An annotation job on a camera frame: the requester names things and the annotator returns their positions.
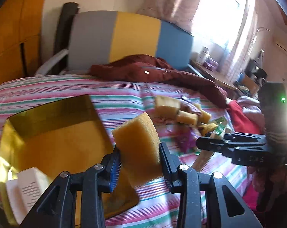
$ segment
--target window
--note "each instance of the window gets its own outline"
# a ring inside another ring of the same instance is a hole
[[[193,36],[202,37],[223,48],[228,47],[229,43],[232,47],[243,16],[243,1],[200,0],[193,18]]]

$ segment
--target white box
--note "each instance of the white box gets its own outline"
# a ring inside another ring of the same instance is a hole
[[[6,190],[11,206],[11,210],[14,214],[16,222],[21,224],[25,216],[27,215],[27,210],[23,204],[21,192],[18,187],[18,180],[9,180],[6,182]]]
[[[27,212],[48,188],[47,176],[36,167],[17,173],[18,186]]]

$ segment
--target bed sheet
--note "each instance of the bed sheet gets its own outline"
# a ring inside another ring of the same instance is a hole
[[[106,82],[91,76],[63,75],[24,78],[0,85],[0,138],[5,120],[18,112],[67,97],[89,94],[100,119],[112,141],[111,130],[135,116],[147,112],[151,117],[161,141],[165,141],[171,153],[179,156],[184,164],[192,165],[195,152],[181,153],[174,142],[176,124],[154,113],[154,96],[179,98],[187,96],[200,103],[212,114],[212,119],[224,116],[232,127],[226,110],[218,109],[200,93],[160,83]],[[237,191],[243,195],[249,183],[246,167],[233,165],[231,160],[215,153],[204,173],[222,172]],[[171,194],[163,178],[138,188],[140,202],[134,208],[106,221],[115,227],[172,227],[176,224],[179,194]],[[205,213],[205,196],[202,193],[202,217]]]

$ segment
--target white container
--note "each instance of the white container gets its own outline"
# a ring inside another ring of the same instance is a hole
[[[209,49],[207,47],[203,47],[202,51],[199,53],[199,56],[196,60],[196,63],[200,66],[202,66],[204,64],[204,62],[206,61],[206,59],[208,58],[209,55]]]
[[[21,171],[17,176],[22,200],[27,212],[29,212],[43,192],[48,188],[48,178],[36,167]]]

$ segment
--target orange wardrobe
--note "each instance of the orange wardrobe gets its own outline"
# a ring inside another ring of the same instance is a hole
[[[33,76],[40,66],[44,0],[6,0],[0,8],[0,84]]]

